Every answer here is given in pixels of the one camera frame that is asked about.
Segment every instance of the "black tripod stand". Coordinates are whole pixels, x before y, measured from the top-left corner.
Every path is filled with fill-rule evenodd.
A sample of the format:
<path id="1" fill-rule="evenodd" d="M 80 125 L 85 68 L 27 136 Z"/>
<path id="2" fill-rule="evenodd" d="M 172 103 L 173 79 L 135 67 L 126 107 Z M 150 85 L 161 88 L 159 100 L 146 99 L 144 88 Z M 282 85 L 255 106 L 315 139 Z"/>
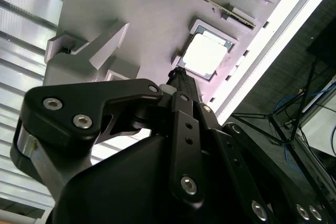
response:
<path id="1" fill-rule="evenodd" d="M 11 149 L 48 187 L 49 223 L 331 223 L 236 124 L 218 124 L 184 69 L 162 90 L 144 79 L 34 88 Z M 92 166 L 121 134 L 151 136 Z"/>
<path id="2" fill-rule="evenodd" d="M 300 156 L 298 155 L 297 151 L 293 147 L 293 142 L 295 140 L 296 132 L 297 132 L 297 129 L 299 127 L 300 119 L 301 119 L 301 116 L 302 116 L 302 110 L 305 107 L 307 95 L 309 93 L 309 87 L 310 87 L 310 84 L 311 84 L 311 81 L 312 81 L 313 74 L 315 72 L 315 67 L 316 67 L 316 61 L 312 64 L 312 67 L 310 69 L 310 73 L 309 73 L 308 80 L 307 80 L 305 88 L 299 94 L 297 94 L 295 97 L 288 100 L 287 102 L 285 102 L 283 105 L 279 106 L 278 108 L 275 108 L 272 111 L 271 114 L 234 113 L 234 114 L 231 115 L 231 117 L 233 117 L 234 119 L 246 124 L 247 126 L 249 126 L 252 129 L 258 131 L 259 133 L 265 135 L 266 137 L 272 139 L 276 144 L 281 145 L 284 148 L 286 148 L 290 152 L 290 154 L 293 156 L 294 160 L 297 162 L 299 168 L 301 169 L 302 173 L 304 174 L 304 176 L 308 180 L 309 184 L 312 186 L 313 190 L 316 192 L 321 204 L 329 212 L 335 212 L 334 209 L 332 208 L 332 206 L 330 205 L 329 201 L 326 199 L 324 193 L 320 189 L 320 186 L 318 185 L 318 182 L 315 179 L 314 175 L 312 174 L 312 172 L 309 169 L 307 169 L 307 165 L 304 162 L 302 162 Z M 291 131 L 291 135 L 290 135 L 290 138 L 287 138 L 286 135 L 284 134 L 284 132 L 282 131 L 282 129 L 280 128 L 280 126 L 278 125 L 278 123 L 276 122 L 275 116 L 280 114 L 283 111 L 286 111 L 286 108 L 288 108 L 292 104 L 298 102 L 300 99 L 301 99 L 301 102 L 300 102 L 300 106 L 299 106 L 297 116 L 296 116 L 295 119 L 292 120 L 294 122 L 294 124 L 293 124 L 293 128 L 292 128 L 292 131 Z M 268 122 L 270 124 L 272 124 L 272 126 L 276 130 L 277 135 L 279 135 L 280 139 L 278 139 L 278 138 L 274 137 L 273 135 L 263 131 L 262 129 L 254 126 L 253 124 L 247 122 L 243 118 L 268 120 Z M 333 182 L 333 186 L 335 186 L 333 178 L 330 177 L 330 179 Z"/>

